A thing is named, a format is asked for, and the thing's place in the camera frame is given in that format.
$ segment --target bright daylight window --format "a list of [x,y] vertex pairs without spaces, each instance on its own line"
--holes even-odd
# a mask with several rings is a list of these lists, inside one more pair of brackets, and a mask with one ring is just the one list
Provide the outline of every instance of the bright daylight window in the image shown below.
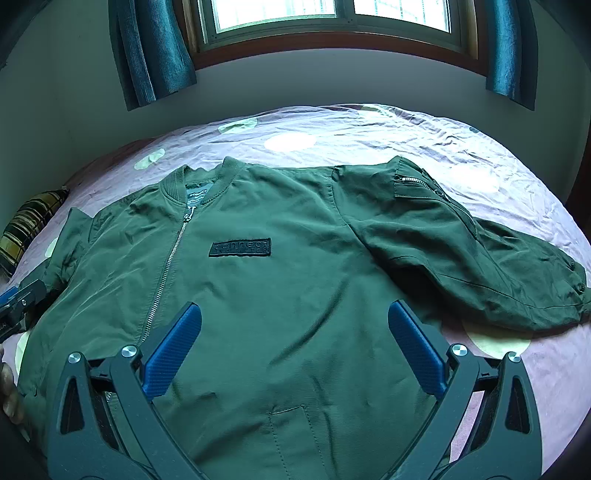
[[473,0],[196,0],[202,50],[304,32],[359,32],[464,51],[462,12]]

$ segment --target human hand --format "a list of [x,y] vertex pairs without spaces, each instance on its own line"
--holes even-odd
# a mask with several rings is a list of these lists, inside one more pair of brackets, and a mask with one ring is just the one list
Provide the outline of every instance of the human hand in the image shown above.
[[[4,346],[0,344],[0,359],[4,356]],[[21,394],[14,384],[14,375],[10,365],[2,363],[0,369],[0,405],[8,418],[15,425],[24,423],[25,408],[22,402]]]

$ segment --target zipper pull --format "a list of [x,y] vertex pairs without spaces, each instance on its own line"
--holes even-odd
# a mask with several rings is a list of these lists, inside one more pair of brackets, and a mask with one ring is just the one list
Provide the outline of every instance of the zipper pull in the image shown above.
[[195,207],[187,207],[187,210],[185,211],[185,216],[183,218],[184,223],[191,221],[191,218],[193,218],[194,211],[195,211]]

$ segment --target ribbed collar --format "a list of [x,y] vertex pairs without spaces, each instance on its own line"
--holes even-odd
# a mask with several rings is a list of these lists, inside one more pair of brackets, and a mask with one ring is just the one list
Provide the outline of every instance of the ribbed collar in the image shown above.
[[238,172],[245,167],[244,162],[232,157],[224,158],[222,163],[209,171],[203,168],[193,170],[185,165],[170,173],[160,182],[160,185],[168,196],[185,205],[187,203],[187,186],[198,186],[199,183],[212,181],[213,187],[209,189],[207,196],[203,199],[203,204],[205,204],[226,190]]

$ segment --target metal zipper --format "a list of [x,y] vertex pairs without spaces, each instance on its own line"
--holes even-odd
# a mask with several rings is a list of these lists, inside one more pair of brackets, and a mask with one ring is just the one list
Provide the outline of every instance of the metal zipper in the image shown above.
[[[160,300],[162,299],[162,294],[164,293],[164,286],[166,285],[166,280],[168,278],[168,272],[170,271],[170,267],[173,263],[174,255],[176,254],[176,252],[178,250],[178,246],[180,245],[181,239],[183,238],[183,234],[184,234],[185,229],[187,228],[187,224],[193,218],[193,213],[195,212],[195,208],[196,207],[187,207],[187,212],[185,213],[185,215],[183,217],[183,226],[181,227],[180,232],[178,233],[177,240],[174,243],[173,249],[171,250],[170,255],[168,256],[168,259],[166,260],[166,265],[164,266],[164,272],[162,273],[162,277],[160,278],[160,283],[159,283],[158,288],[156,290],[156,295],[154,295],[154,301],[152,302],[152,307],[150,308],[150,312],[148,313],[148,319],[146,320],[144,334],[142,335],[142,338],[139,341],[140,345],[142,343],[144,343],[146,341],[146,339],[148,338],[148,336],[150,335],[150,330],[152,329],[152,322],[154,321],[154,316],[156,315],[156,310],[158,310],[158,306],[160,305]],[[110,402],[111,396],[112,396],[112,392],[107,392],[105,394],[107,402]]]
[[445,201],[447,201],[450,204],[451,207],[456,207],[459,210],[461,210],[462,212],[464,212],[468,216],[471,224],[474,227],[476,227],[476,224],[474,223],[474,220],[472,219],[472,215],[470,214],[470,212],[468,212],[468,210],[466,210],[464,207],[460,207],[460,206],[455,205],[454,203],[452,203],[451,199],[447,196],[447,193],[445,193],[443,190],[436,190],[433,187],[431,187],[426,181],[417,179],[415,177],[403,177],[403,176],[400,176],[400,175],[396,175],[394,177],[394,180],[396,180],[396,181],[410,181],[412,183],[418,183],[419,185],[422,185],[422,186],[428,188],[433,193],[439,195],[442,199],[444,199]]

